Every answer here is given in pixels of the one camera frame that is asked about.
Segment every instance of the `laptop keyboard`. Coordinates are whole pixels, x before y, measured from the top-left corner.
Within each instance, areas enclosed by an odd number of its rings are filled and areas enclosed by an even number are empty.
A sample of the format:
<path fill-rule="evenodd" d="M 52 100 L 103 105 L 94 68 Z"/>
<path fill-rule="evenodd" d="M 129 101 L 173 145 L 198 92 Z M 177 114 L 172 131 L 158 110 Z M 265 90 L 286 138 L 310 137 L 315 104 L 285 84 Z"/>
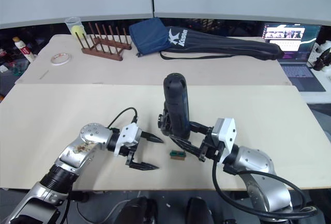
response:
<path fill-rule="evenodd" d="M 314 76 L 306 66 L 282 66 L 288 78 L 313 78 Z"/>

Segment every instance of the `black cable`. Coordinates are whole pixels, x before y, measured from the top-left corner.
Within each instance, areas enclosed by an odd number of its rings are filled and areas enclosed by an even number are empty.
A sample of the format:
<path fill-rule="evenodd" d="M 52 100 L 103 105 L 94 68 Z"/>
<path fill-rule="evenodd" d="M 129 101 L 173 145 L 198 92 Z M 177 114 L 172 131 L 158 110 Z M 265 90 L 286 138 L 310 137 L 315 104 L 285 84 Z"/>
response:
<path fill-rule="evenodd" d="M 62 220 L 61 220 L 60 224 L 63 224 L 64 221 L 67 219 L 68 212 L 69 212 L 69 208 L 70 208 L 71 191 L 72 191 L 72 186 L 71 186 L 71 188 L 70 188 L 69 191 L 68 191 L 67 206 L 66 206 L 66 210 L 64 211 L 64 214 L 63 214 L 63 217 L 62 217 Z"/>
<path fill-rule="evenodd" d="M 287 184 L 288 186 L 292 187 L 295 191 L 300 193 L 300 196 L 303 200 L 302 206 L 304 206 L 300 212 L 293 212 L 293 213 L 280 213 L 280 212 L 267 212 L 267 211 L 260 211 L 260 210 L 255 210 L 254 208 L 244 206 L 242 204 L 237 203 L 236 201 L 232 200 L 230 197 L 228 197 L 219 187 L 216 179 L 216 168 L 217 168 L 217 163 L 218 160 L 215 159 L 213 163 L 213 170 L 212 170 L 212 177 L 213 177 L 213 183 L 215 186 L 215 189 L 217 193 L 222 197 L 223 200 L 225 200 L 228 204 L 240 209 L 241 211 L 244 211 L 246 213 L 252 214 L 252 215 L 257 215 L 259 217 L 263 218 L 270 218 L 270 219 L 287 219 L 287 220 L 293 220 L 293 219 L 303 219 L 307 217 L 311 217 L 317 214 L 317 209 L 313 206 L 306 207 L 306 199 L 303 194 L 303 192 L 294 184 L 291 182 L 275 176 L 273 174 L 265 173 L 265 172 L 260 172 L 260 171 L 240 171 L 238 174 L 259 174 L 263 175 L 266 177 L 271 177 L 276 180 L 281 181 L 282 183 Z"/>
<path fill-rule="evenodd" d="M 134 107 L 129 107 L 129 108 L 127 108 L 127 109 L 125 109 L 125 110 L 123 110 L 121 113 L 119 113 L 116 117 L 115 117 L 115 119 L 108 125 L 108 127 L 107 128 L 110 128 L 111 127 L 111 125 L 125 112 L 125 111 L 128 111 L 128 110 L 130 110 L 130 109 L 132 109 L 132 110 L 134 110 L 134 117 L 133 117 L 133 119 L 132 119 L 132 122 L 134 122 L 134 123 L 137 123 L 137 119 L 138 119 L 138 113 L 137 113 L 137 110 L 134 108 Z"/>

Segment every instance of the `black carrying bag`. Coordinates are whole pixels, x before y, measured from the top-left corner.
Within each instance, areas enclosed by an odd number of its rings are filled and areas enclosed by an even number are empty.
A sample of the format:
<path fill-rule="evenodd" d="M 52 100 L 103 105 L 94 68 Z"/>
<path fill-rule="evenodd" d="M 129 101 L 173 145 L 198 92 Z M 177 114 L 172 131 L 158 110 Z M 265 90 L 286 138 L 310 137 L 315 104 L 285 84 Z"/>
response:
<path fill-rule="evenodd" d="M 247 55 L 260 60 L 276 60 L 282 58 L 284 55 L 279 46 L 273 43 L 221 37 L 178 26 L 168 26 L 167 29 L 169 33 L 168 40 L 171 47 L 164 51 L 175 53 L 225 53 L 231 55 L 168 57 L 160 52 L 163 59 L 206 59 Z"/>

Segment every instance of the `test tube rack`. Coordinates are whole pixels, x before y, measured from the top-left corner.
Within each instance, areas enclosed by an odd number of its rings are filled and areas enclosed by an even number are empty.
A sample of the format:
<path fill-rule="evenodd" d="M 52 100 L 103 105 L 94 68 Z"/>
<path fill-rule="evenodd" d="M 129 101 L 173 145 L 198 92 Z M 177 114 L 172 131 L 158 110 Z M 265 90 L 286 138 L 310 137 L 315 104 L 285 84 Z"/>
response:
<path fill-rule="evenodd" d="M 124 36 L 125 36 L 125 42 L 124 42 L 121 39 L 118 27 L 116 27 L 116 32 L 117 32 L 117 36 L 118 36 L 118 41 L 116 41 L 115 38 L 114 38 L 114 33 L 113 33 L 113 30 L 112 30 L 111 26 L 108 26 L 110 35 L 112 37 L 112 39 L 109 39 L 106 27 L 104 25 L 102 25 L 102 29 L 103 29 L 105 38 L 102 38 L 101 31 L 100 31 L 99 25 L 97 23 L 95 23 L 95 27 L 97 29 L 97 32 L 98 32 L 99 36 L 95 34 L 94 29 L 91 25 L 91 22 L 89 22 L 88 25 L 91 29 L 92 34 L 93 34 L 93 37 L 92 37 L 92 35 L 89 35 L 89 38 L 92 42 L 92 45 L 90 45 L 88 43 L 86 36 L 83 34 L 83 38 L 84 38 L 84 40 L 86 42 L 86 45 L 87 45 L 87 48 L 86 48 L 83 45 L 83 42 L 81 41 L 81 39 L 79 38 L 79 35 L 76 33 L 78 41 L 82 46 L 82 52 L 83 53 L 89 54 L 89 55 L 92 55 L 92 56 L 98 56 L 98 57 L 109 58 L 109 59 L 113 59 L 113 60 L 117 60 L 117 61 L 122 61 L 123 58 L 121 56 L 121 53 L 123 52 L 123 50 L 124 49 L 125 50 L 131 50 L 132 49 L 131 44 L 129 44 L 129 42 L 128 42 L 128 37 L 126 35 L 125 28 L 123 28 L 123 33 L 124 33 Z M 105 46 L 108 47 L 108 52 L 105 51 L 105 49 L 102 45 L 105 45 Z M 116 52 L 112 52 L 110 47 L 115 47 Z"/>

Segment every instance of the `laptop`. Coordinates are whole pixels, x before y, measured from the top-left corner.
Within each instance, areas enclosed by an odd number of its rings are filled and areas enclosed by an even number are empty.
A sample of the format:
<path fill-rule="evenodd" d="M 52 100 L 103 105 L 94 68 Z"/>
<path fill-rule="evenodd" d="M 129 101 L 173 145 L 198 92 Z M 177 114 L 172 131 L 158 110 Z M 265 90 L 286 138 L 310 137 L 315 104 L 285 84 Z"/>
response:
<path fill-rule="evenodd" d="M 306 65 L 320 28 L 318 25 L 264 24 L 262 37 L 266 42 L 277 44 L 284 52 L 278 62 L 300 92 L 325 91 Z"/>

